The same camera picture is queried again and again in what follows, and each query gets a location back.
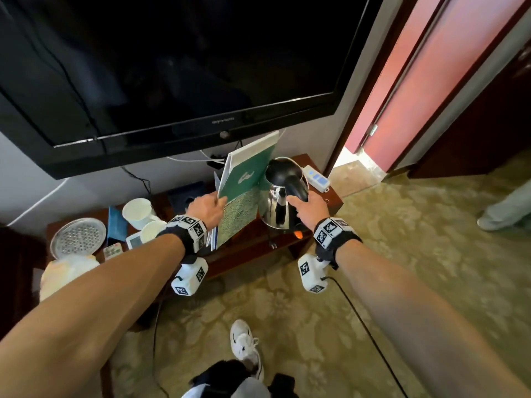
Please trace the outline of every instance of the television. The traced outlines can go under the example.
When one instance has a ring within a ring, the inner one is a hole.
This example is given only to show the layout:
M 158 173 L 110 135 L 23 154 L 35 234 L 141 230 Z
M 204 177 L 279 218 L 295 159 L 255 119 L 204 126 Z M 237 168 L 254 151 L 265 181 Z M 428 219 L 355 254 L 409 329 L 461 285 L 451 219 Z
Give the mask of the television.
M 382 0 L 1 3 L 0 131 L 60 179 L 334 114 Z

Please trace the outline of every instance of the round perforated tray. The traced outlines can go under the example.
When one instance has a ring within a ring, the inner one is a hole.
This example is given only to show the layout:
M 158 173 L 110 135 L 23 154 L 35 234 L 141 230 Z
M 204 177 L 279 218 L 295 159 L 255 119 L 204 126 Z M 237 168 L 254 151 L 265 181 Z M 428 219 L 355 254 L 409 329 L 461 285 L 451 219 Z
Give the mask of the round perforated tray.
M 105 241 L 107 229 L 95 218 L 76 219 L 60 228 L 50 243 L 55 258 L 68 254 L 90 255 Z

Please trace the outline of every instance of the wristband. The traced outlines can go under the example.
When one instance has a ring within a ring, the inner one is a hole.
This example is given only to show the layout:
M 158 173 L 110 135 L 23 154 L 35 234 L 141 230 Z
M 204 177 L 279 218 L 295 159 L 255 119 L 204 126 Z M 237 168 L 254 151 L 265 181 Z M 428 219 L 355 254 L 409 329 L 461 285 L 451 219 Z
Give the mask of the wristband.
M 313 237 L 317 241 L 315 252 L 317 256 L 325 261 L 330 261 L 331 266 L 337 269 L 335 253 L 338 248 L 349 240 L 362 241 L 360 236 L 355 234 L 354 229 L 341 218 L 325 218 L 321 220 L 314 229 Z
M 195 255 L 205 245 L 207 227 L 202 220 L 188 215 L 177 215 L 157 235 L 175 234 L 183 242 L 185 256 Z

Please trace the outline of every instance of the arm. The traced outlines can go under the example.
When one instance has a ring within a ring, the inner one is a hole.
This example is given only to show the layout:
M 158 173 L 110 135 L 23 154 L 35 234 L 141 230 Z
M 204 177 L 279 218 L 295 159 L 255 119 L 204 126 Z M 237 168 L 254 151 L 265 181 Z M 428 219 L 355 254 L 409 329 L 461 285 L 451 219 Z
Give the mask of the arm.
M 188 213 L 211 229 L 219 223 L 225 201 L 214 195 L 196 198 Z M 164 234 L 44 300 L 0 342 L 0 396 L 72 396 L 153 303 L 184 251 L 178 237 Z
M 322 198 L 293 200 L 310 229 L 329 216 Z M 430 394 L 531 397 L 481 335 L 440 296 L 401 266 L 350 240 L 335 255 L 353 289 Z

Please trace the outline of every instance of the air conditioner remote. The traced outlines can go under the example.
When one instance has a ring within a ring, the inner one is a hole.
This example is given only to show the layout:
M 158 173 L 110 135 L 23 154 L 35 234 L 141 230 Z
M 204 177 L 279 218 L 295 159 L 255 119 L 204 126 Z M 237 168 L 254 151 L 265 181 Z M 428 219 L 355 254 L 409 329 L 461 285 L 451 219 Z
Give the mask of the air conditioner remote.
M 330 188 L 330 181 L 328 181 L 325 176 L 310 165 L 304 167 L 302 171 L 304 172 L 306 179 L 308 179 L 308 183 L 315 187 L 319 192 L 326 193 L 328 191 Z

